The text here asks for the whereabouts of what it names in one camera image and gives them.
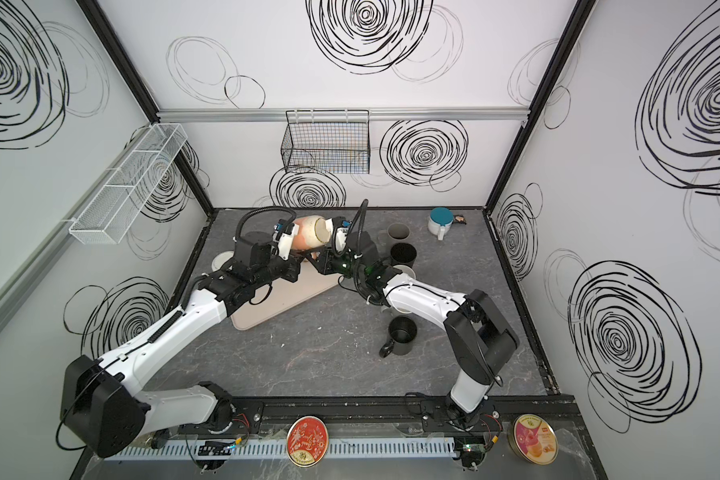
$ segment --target white wire basket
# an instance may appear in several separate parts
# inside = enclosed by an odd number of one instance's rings
[[[180,124],[152,124],[74,219],[70,234],[86,245],[118,244],[185,142]]]

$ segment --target black mug handle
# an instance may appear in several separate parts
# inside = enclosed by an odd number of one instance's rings
[[[392,353],[393,347],[394,347],[394,340],[393,339],[387,340],[387,342],[384,344],[384,346],[378,351],[378,356],[380,356],[383,359],[387,358],[387,355]]]

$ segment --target beige cutting board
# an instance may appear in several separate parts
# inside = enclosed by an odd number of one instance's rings
[[[282,278],[275,280],[272,283],[272,293],[269,298],[261,305],[246,303],[241,306],[237,312],[232,314],[232,324],[238,330],[248,330],[336,286],[340,276],[341,274],[320,275],[315,267],[305,260],[302,263],[302,271],[298,274],[297,282],[290,283]],[[252,302],[261,301],[268,289],[268,286],[259,288]]]

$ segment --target white mug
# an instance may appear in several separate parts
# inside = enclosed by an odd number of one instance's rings
[[[446,224],[442,222],[437,222],[432,219],[433,216],[441,219],[450,219],[450,221]],[[445,236],[445,234],[447,234],[448,231],[451,229],[451,225],[453,224],[453,222],[454,216],[451,211],[443,206],[439,206],[432,210],[432,212],[430,213],[427,228],[429,229],[430,234],[436,235],[438,237],[438,240],[442,240],[443,236]]]

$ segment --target metal rail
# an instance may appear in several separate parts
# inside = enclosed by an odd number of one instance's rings
[[[527,107],[412,107],[412,108],[176,108],[160,110],[157,116],[167,123],[280,121],[286,112],[298,110],[304,121],[379,120],[527,120]]]

